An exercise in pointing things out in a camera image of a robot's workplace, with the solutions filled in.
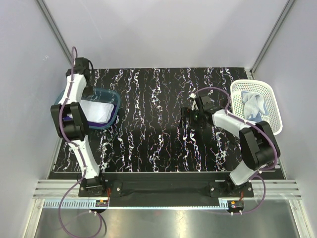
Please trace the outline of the blue-edged white towel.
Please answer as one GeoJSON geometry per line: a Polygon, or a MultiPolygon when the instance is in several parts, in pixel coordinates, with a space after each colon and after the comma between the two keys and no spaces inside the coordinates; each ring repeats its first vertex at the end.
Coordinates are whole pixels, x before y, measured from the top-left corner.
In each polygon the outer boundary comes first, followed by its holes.
{"type": "Polygon", "coordinates": [[[263,120],[262,115],[268,115],[265,100],[261,94],[242,91],[241,101],[243,103],[244,119],[260,122],[263,120]]]}

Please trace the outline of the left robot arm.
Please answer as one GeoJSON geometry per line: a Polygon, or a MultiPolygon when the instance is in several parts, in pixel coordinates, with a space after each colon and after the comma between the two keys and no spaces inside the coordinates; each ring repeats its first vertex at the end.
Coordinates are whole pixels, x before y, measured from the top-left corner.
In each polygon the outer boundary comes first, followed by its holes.
{"type": "Polygon", "coordinates": [[[50,108],[51,116],[60,138],[74,152],[81,169],[79,196],[102,196],[107,184],[90,148],[89,124],[80,105],[83,93],[92,95],[89,84],[92,63],[87,58],[75,58],[71,69],[66,72],[66,88],[60,101],[50,108]]]}

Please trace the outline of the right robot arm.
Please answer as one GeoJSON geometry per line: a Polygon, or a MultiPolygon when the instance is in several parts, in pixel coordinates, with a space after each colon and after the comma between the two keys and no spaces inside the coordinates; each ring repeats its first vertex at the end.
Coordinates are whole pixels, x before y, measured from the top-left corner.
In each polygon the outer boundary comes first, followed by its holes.
{"type": "Polygon", "coordinates": [[[239,139],[242,161],[225,181],[212,187],[212,194],[239,196],[260,172],[274,167],[280,149],[268,122],[251,122],[215,106],[209,96],[194,96],[191,107],[181,108],[180,126],[204,129],[207,125],[226,130],[239,139]]]}

